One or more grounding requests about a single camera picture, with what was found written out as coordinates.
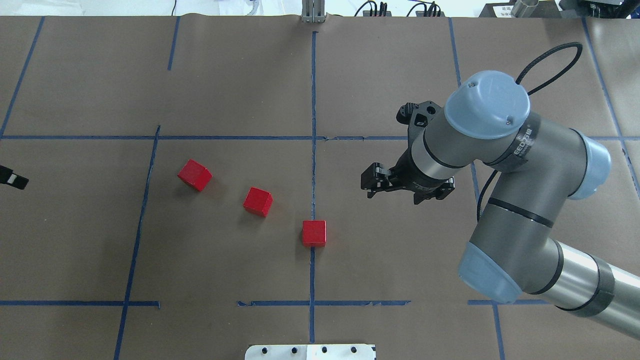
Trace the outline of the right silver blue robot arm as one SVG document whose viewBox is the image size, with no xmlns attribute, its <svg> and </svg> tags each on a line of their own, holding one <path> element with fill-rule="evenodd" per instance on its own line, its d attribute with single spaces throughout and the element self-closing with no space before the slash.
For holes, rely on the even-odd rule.
<svg viewBox="0 0 640 360">
<path fill-rule="evenodd" d="M 575 129 L 531 111 L 512 76 L 483 70 L 446 100 L 407 103 L 407 150 L 395 166 L 373 162 L 360 178 L 372 198 L 410 191 L 414 203 L 444 199 L 454 175 L 478 160 L 498 182 L 466 244 L 458 276 L 501 304 L 539 296 L 563 312 L 639 337 L 639 278 L 551 239 L 566 200 L 585 199 L 611 171 L 607 148 Z"/>
</svg>

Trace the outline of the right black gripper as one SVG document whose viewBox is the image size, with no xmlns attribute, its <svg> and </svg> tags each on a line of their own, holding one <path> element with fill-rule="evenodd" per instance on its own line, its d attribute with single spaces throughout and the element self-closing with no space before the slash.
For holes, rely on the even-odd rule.
<svg viewBox="0 0 640 360">
<path fill-rule="evenodd" d="M 432 178 L 420 171 L 412 160 L 398 160 L 390 170 L 380 162 L 373 162 L 360 176 L 360 188 L 366 191 L 366 198 L 393 187 L 413 192 L 414 205 L 423 201 L 444 200 L 455 190 L 454 177 L 446 180 Z"/>
</svg>

